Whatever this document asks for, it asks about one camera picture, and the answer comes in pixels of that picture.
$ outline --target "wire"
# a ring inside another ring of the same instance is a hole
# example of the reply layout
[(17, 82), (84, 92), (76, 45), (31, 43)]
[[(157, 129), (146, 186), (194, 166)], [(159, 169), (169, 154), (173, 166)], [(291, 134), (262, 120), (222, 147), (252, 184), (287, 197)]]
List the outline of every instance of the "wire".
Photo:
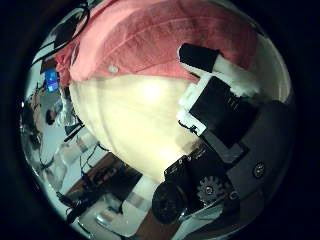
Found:
[(74, 35), (69, 42), (67, 42), (67, 43), (65, 43), (65, 44), (57, 47), (56, 49), (54, 49), (54, 50), (52, 50), (51, 52), (43, 55), (42, 57), (39, 57), (37, 60), (35, 60), (35, 61), (31, 64), (30, 68), (31, 68), (33, 65), (35, 65), (37, 62), (39, 62), (39, 61), (41, 61), (41, 60), (44, 60), (44, 59), (46, 59), (47, 57), (49, 57), (49, 56), (51, 56), (51, 55), (59, 52), (61, 49), (63, 49), (65, 46), (67, 46), (70, 42), (72, 42), (74, 39), (76, 39), (76, 38), (83, 32), (83, 30), (86, 28), (86, 26), (87, 26), (87, 24), (88, 24), (88, 22), (89, 22), (89, 19), (90, 19), (90, 10), (89, 10), (89, 8), (88, 8), (87, 6), (78, 6), (77, 8), (83, 9), (83, 16), (86, 16), (85, 23), (83, 24), (83, 26), (82, 26), (82, 28), (79, 30), (79, 32), (78, 32), (76, 35)]
[(109, 152), (108, 149), (106, 149), (105, 147), (102, 147), (102, 145), (101, 145), (100, 142), (98, 143), (98, 146), (99, 146), (99, 148), (100, 148), (101, 150), (103, 150), (103, 151), (108, 151), (108, 152)]
[(94, 146), (93, 151), (91, 152), (91, 154), (89, 155), (89, 157), (87, 158), (87, 160), (85, 161), (85, 163), (83, 164), (83, 166), (81, 167), (81, 172), (83, 172), (83, 168), (85, 167), (85, 165), (87, 164), (90, 168), (93, 168), (93, 166), (91, 166), (89, 164), (89, 160), (90, 158), (93, 156), (93, 154), (95, 153), (97, 147), (99, 146), (99, 142)]

